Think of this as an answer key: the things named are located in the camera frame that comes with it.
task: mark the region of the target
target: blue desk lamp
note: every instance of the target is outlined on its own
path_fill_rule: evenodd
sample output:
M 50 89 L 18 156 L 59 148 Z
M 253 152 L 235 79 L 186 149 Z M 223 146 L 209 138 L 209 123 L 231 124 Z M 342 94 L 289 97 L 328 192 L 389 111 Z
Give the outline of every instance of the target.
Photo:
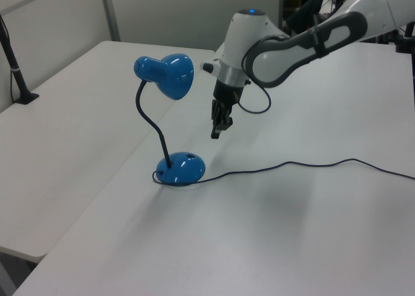
M 184 54 L 172 54 L 162 60 L 142 56 L 134 64 L 134 72 L 141 79 L 136 95 L 136 106 L 140 115 L 157 131 L 164 159 L 156 168 L 157 178 L 162 183 L 186 185 L 197 182 L 205 172 L 203 160 L 190 152 L 176 152 L 169 155 L 160 128 L 141 109 L 140 96 L 147 82 L 154 82 L 159 90 L 173 100 L 183 98 L 193 82 L 194 69 L 191 59 Z

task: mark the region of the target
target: gooseneck lamp arm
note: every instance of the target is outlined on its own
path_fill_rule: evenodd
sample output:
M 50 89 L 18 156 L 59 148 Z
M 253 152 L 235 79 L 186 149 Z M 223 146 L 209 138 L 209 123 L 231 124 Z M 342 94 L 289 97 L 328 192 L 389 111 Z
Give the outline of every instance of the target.
M 171 161 L 170 161 L 170 157 L 169 157 L 169 152 L 167 151 L 167 145 L 166 145 L 166 141 L 164 139 L 164 135 L 161 132 L 160 128 L 157 126 L 157 124 L 155 124 L 143 111 L 143 109 L 141 108 L 141 104 L 140 104 L 140 97 L 141 97 L 141 93 L 143 92 L 144 86 L 147 83 L 146 80 L 142 80 L 140 83 L 140 86 L 138 88 L 137 91 L 137 95 L 136 95 L 136 106 L 137 106 L 137 110 L 139 112 L 139 114 L 144 118 L 144 120 L 146 120 L 158 133 L 158 136 L 160 138 L 160 143 L 161 143 L 161 147 L 163 148 L 163 153 L 164 153 L 164 158 L 166 159 L 166 163 L 167 163 L 167 167 L 171 168 Z
M 19 104 L 28 104 L 32 102 L 34 99 L 38 98 L 39 95 L 35 93 L 31 93 L 26 86 L 25 80 L 23 79 L 23 75 L 21 74 L 20 67 L 18 65 L 18 61 L 13 53 L 12 46 L 10 44 L 10 36 L 8 35 L 5 22 L 0 14 L 0 42 L 3 50 L 6 54 L 8 64 L 10 65 L 10 70 L 12 71 L 14 78 L 16 79 L 16 83 L 18 84 L 20 90 L 20 99 L 16 101 Z

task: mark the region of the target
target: black power cord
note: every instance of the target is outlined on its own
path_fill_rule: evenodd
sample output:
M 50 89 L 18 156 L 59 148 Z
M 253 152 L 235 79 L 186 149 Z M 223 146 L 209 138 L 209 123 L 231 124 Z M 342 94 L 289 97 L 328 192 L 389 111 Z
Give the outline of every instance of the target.
M 8 29 L 6 26 L 5 21 L 0 16 L 0 24 L 3 26 L 4 30 L 6 31 L 7 39 L 10 42 L 10 34 L 8 33 Z M 10 98 L 12 99 L 12 102 L 14 104 L 14 98 L 13 98 L 13 72 L 10 70 Z
M 350 162 L 350 161 L 355 161 L 355 162 L 358 162 L 358 163 L 362 163 L 362 164 L 367 165 L 367 166 L 369 166 L 371 168 L 374 168 L 374 169 L 376 169 L 378 171 L 381 171 L 381 172 L 384 172 L 384 173 L 388 173 L 388 174 L 392 174 L 392 175 L 396 175 L 396 176 L 401 176 L 401 177 L 409 178 L 409 179 L 412 179 L 412 180 L 415 181 L 415 177 L 408 176 L 408 175 L 405 175 L 405 174 L 391 172 L 391 171 L 388 171 L 388 170 L 384 170 L 384 169 L 379 168 L 377 166 L 371 165 L 370 163 L 367 163 L 367 162 L 364 162 L 364 161 L 361 161 L 361 160 L 355 159 L 355 158 L 341 160 L 339 162 L 331 163 L 331 164 L 328 164 L 328 165 L 310 165 L 310 164 L 307 164 L 307 163 L 301 163 L 301 162 L 295 162 L 295 161 L 287 161 L 287 162 L 281 163 L 280 165 L 271 166 L 269 168 L 260 168 L 259 170 L 227 172 L 227 173 L 224 173 L 224 174 L 219 175 L 219 176 L 216 176 L 216 177 L 212 177 L 212 178 L 209 178 L 209 179 L 204 179 L 202 181 L 197 181 L 196 183 L 180 183 L 180 184 L 177 184 L 177 183 L 162 183 L 161 181 L 158 181 L 154 177 L 157 173 L 162 174 L 163 173 L 162 171 L 154 171 L 153 174 L 152 174 L 152 178 L 153 178 L 153 181 L 155 183 L 160 184 L 160 185 L 173 186 L 173 187 L 181 187 L 181 186 L 189 186 L 189 185 L 193 185 L 193 184 L 207 183 L 209 181 L 215 181 L 217 179 L 220 179 L 220 178 L 225 177 L 225 176 L 228 176 L 228 175 L 235 175 L 235 174 L 253 174 L 253 173 L 260 173 L 260 172 L 265 172 L 265 171 L 269 171 L 269 170 L 275 170 L 275 169 L 281 168 L 282 166 L 285 166 L 285 165 L 300 165 L 300 166 L 307 166 L 307 167 L 311 167 L 311 168 L 328 168 L 328 167 L 331 167 L 331 166 L 340 165 L 342 163 Z
M 264 110 L 261 110 L 261 111 L 252 111 L 252 110 L 249 110 L 249 109 L 246 109 L 244 106 L 242 106 L 241 105 L 241 102 L 238 102 L 238 105 L 239 105 L 239 107 L 243 110 L 243 111 L 246 111 L 247 113 L 251 113 L 251 114 L 254 114 L 254 115 L 259 115 L 259 114 L 261 114 L 261 113 L 266 113 L 270 108 L 271 108 L 271 103 L 272 103 L 272 101 L 271 101 L 271 97 L 270 97 L 270 95 L 268 94 L 268 92 L 266 92 L 265 91 L 265 89 L 263 88 L 263 87 L 259 87 L 264 93 L 265 93 L 265 95 L 267 96 L 267 98 L 268 98 L 268 106 L 267 106 L 267 108 L 265 108 Z

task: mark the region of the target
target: black cable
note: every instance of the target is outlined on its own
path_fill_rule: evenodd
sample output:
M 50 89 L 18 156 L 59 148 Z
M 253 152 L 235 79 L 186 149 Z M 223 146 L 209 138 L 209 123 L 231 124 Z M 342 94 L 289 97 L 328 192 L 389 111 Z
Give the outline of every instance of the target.
M 6 31 L 7 39 L 10 42 L 10 35 L 8 34 L 6 23 L 3 20 L 3 18 L 1 17 L 1 14 L 0 14 L 0 24 L 3 26 L 4 30 Z M 10 97 L 12 98 L 12 102 L 14 104 L 14 99 L 13 99 L 13 72 L 11 70 L 10 70 Z
M 13 72 L 10 70 L 10 97 L 12 98 L 12 103 L 14 104 L 13 98 Z
M 322 4 L 321 8 L 326 5 L 330 0 L 327 0 L 324 4 Z
M 7 30 L 6 23 L 5 23 L 5 21 L 3 20 L 3 18 L 1 17 L 1 14 L 0 14 L 0 23 L 1 23 L 1 25 L 4 27 L 4 29 L 5 29 L 5 31 L 6 31 L 7 39 L 10 41 L 10 35 L 8 34 L 8 30 Z
M 259 40 L 258 42 L 255 42 L 250 48 L 249 48 L 249 50 L 244 54 L 244 56 L 242 57 L 242 60 L 241 60 L 241 68 L 242 68 L 242 71 L 246 74 L 246 75 L 248 75 L 248 73 L 246 72 L 246 69 L 245 69 L 245 66 L 244 66 L 244 63 L 245 63 L 245 59 L 246 59 L 246 57 L 248 56 L 248 53 L 249 53 L 249 51 L 253 48 L 253 47 L 255 47 L 260 41 L 262 41 L 262 40 Z M 267 108 L 265 108 L 264 110 L 261 110 L 261 111 L 252 111 L 252 110 L 249 110 L 249 109 L 246 109 L 244 106 L 242 106 L 241 105 L 241 103 L 240 102 L 238 102 L 238 105 L 239 105 L 239 107 L 243 110 L 243 111 L 246 111 L 247 113 L 251 113 L 251 114 L 253 114 L 253 115 L 259 115 L 259 114 L 261 114 L 261 113 L 266 113 L 270 108 L 271 108 L 271 105 L 272 105 L 272 100 L 271 100 L 271 97 L 270 97 L 270 95 L 268 94 L 268 92 L 267 91 L 265 91 L 265 88 L 263 87 L 263 86 L 261 86 L 260 84 L 258 84 L 254 79 L 251 79 L 253 82 L 254 82 L 254 84 L 256 84 L 264 93 L 265 93 L 265 95 L 267 96 L 267 99 L 268 99 L 268 106 L 267 106 Z
M 216 177 L 212 177 L 212 178 L 205 179 L 205 180 L 202 180 L 202 181 L 197 181 L 196 183 L 180 183 L 180 184 L 177 184 L 177 183 L 162 183 L 160 181 L 157 181 L 156 178 L 154 177 L 154 175 L 156 173 L 160 172 L 160 171 L 154 171 L 153 174 L 152 174 L 152 178 L 153 178 L 153 181 L 155 183 L 160 184 L 160 185 L 180 187 L 180 186 L 189 186 L 189 185 L 193 185 L 193 184 L 207 183 L 209 181 L 215 181 L 217 179 L 220 179 L 220 178 L 225 177 L 225 176 L 228 176 L 228 175 L 234 175 L 234 174 L 253 174 L 253 173 L 260 173 L 260 172 L 269 171 L 269 170 L 275 170 L 277 168 L 281 168 L 284 165 L 300 165 L 300 166 L 307 166 L 307 167 L 311 167 L 311 168 L 328 168 L 328 167 L 336 166 L 336 165 L 339 165 L 341 163 L 345 163 L 345 162 L 349 162 L 349 161 L 356 161 L 356 162 L 359 162 L 359 163 L 362 163 L 364 165 L 370 166 L 371 168 L 374 168 L 374 169 L 376 169 L 378 171 L 381 171 L 381 172 L 384 172 L 384 173 L 388 173 L 388 174 L 392 174 L 392 175 L 401 176 L 401 177 L 405 177 L 405 178 L 409 178 L 409 179 L 415 180 L 415 177 L 408 176 L 408 175 L 405 175 L 405 174 L 391 172 L 391 171 L 388 171 L 388 170 L 383 170 L 382 168 L 379 168 L 377 166 L 371 165 L 370 163 L 367 163 L 367 162 L 364 162 L 364 161 L 361 161 L 361 160 L 355 159 L 355 158 L 341 160 L 339 162 L 331 163 L 331 164 L 328 164 L 328 165 L 310 165 L 310 164 L 307 164 L 307 163 L 301 163 L 301 162 L 295 162 L 295 161 L 287 161 L 287 162 L 281 163 L 280 165 L 271 166 L 269 168 L 261 168 L 259 170 L 227 172 L 227 173 L 224 173 L 224 174 L 219 175 L 219 176 L 216 176 Z
M 266 113 L 271 108 L 272 101 L 271 101 L 270 95 L 268 94 L 267 91 L 265 91 L 265 89 L 263 87 L 259 87 L 259 88 L 265 93 L 265 95 L 268 98 L 268 106 L 267 106 L 267 108 L 265 108 L 264 110 L 261 110 L 261 111 L 252 111 L 252 110 L 246 109 L 244 106 L 242 106 L 241 105 L 241 102 L 238 102 L 238 105 L 239 105 L 240 108 L 242 108 L 242 110 L 246 111 L 247 113 L 251 113 L 251 114 L 254 114 L 254 115 L 259 115 L 261 113 Z

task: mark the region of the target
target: lamp shade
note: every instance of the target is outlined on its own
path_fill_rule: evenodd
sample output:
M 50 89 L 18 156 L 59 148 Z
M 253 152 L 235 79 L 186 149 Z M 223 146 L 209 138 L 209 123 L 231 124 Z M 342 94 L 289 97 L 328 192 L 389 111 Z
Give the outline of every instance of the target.
M 171 54 L 162 60 L 139 57 L 134 72 L 138 78 L 154 82 L 164 95 L 173 100 L 179 100 L 189 92 L 195 74 L 193 63 L 185 54 Z

